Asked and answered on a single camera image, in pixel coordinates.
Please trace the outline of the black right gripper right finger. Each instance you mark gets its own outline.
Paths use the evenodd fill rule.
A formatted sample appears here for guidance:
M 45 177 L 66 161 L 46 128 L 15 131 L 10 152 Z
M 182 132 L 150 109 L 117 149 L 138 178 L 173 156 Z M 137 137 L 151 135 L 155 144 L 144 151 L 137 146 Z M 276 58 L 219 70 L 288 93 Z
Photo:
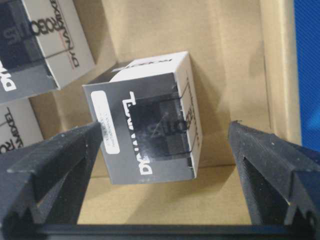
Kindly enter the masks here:
M 255 231 L 319 239 L 319 152 L 238 121 L 228 127 L 228 143 Z

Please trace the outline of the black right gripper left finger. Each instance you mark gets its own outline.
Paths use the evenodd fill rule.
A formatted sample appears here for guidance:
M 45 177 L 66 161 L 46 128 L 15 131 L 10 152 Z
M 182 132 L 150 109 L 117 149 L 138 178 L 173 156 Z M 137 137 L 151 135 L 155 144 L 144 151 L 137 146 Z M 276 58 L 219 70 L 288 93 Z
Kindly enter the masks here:
M 77 223 L 102 142 L 99 122 L 0 156 L 0 237 L 18 227 Z

